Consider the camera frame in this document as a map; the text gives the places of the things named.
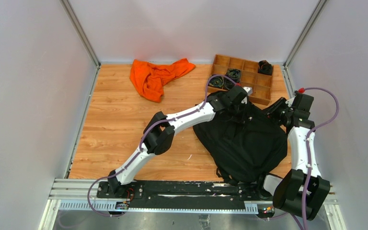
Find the black student backpack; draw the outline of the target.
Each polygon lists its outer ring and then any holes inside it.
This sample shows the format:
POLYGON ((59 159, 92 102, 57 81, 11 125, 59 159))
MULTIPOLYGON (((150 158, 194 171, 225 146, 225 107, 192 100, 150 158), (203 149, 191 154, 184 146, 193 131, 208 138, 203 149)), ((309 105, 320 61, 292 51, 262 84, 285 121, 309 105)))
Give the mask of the black student backpack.
POLYGON ((197 139, 217 166, 217 176, 224 182, 231 185, 253 183, 261 174, 271 172, 287 156, 285 131, 253 103, 246 123, 229 122, 227 119, 228 114, 221 114, 212 121, 193 126, 197 139))

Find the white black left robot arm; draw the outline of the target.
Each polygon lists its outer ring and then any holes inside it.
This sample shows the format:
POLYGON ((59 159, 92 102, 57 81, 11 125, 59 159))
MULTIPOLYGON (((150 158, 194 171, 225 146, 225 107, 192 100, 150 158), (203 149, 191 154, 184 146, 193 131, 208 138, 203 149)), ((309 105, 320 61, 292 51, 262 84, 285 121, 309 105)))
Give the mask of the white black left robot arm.
POLYGON ((203 122, 209 122, 215 116, 234 113, 234 109, 249 101, 253 90, 236 84, 229 91, 206 94, 202 103, 184 111, 165 115, 157 112, 146 126, 138 147, 132 155, 107 176, 109 192, 116 198, 127 194, 128 184, 135 175, 153 157, 168 151, 173 138, 181 131, 203 122))

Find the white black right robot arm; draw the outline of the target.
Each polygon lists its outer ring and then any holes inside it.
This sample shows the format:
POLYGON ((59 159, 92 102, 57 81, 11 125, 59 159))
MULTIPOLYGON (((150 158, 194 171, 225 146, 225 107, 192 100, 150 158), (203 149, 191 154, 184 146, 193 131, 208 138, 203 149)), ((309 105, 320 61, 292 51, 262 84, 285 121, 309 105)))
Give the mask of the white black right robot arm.
POLYGON ((328 180, 323 179, 315 158, 313 141, 315 123, 309 120, 314 98, 295 91, 291 99, 280 98, 264 109, 273 122, 286 128, 286 135, 292 150, 292 168, 281 179, 267 174, 263 182, 254 187, 257 198, 273 198, 273 205, 289 214, 313 220, 331 189, 328 180))

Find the wooden compartment tray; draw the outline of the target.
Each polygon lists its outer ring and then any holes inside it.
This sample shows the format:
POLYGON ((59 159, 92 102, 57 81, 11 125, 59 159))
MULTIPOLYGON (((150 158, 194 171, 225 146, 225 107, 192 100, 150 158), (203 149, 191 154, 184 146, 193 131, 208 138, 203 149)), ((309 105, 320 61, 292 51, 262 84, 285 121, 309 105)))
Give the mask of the wooden compartment tray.
MULTIPOLYGON (((224 78, 229 78, 225 75, 228 69, 241 70, 241 79, 238 84, 242 87, 252 88, 251 102, 261 105, 270 104, 274 67, 272 76, 268 76, 258 73, 258 62, 216 54, 210 70, 210 76, 220 75, 224 80, 224 78)), ((217 89, 208 86, 209 92, 219 90, 226 91, 223 87, 222 89, 217 89)))

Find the orange cloth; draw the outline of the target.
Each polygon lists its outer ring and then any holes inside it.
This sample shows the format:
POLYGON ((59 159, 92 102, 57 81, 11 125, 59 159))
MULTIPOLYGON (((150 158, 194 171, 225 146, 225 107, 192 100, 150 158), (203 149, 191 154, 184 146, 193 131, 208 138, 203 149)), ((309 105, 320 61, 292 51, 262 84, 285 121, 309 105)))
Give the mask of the orange cloth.
POLYGON ((160 103, 163 87, 193 71, 196 65, 182 58, 170 65, 156 65, 135 59, 130 70, 130 80, 137 93, 145 99, 160 103))

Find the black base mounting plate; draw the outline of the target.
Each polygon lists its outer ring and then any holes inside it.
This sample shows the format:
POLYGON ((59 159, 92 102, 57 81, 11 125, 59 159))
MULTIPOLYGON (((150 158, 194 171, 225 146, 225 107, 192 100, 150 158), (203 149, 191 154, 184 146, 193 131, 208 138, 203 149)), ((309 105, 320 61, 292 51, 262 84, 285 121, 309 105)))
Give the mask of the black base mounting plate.
POLYGON ((177 211, 249 211, 257 204, 271 206, 273 197, 256 183, 230 185, 207 181, 150 181, 137 180, 127 185, 121 197, 111 193, 108 182, 100 182, 97 198, 129 202, 129 208, 177 211))

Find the aluminium frame rail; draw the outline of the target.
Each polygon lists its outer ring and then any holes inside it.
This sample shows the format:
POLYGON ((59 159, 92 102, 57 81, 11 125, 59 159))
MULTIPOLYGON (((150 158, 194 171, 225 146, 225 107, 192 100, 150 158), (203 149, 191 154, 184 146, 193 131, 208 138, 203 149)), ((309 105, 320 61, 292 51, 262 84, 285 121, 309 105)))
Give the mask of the aluminium frame rail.
POLYGON ((298 230, 254 184, 134 181, 121 196, 106 180, 55 179, 41 230, 298 230))

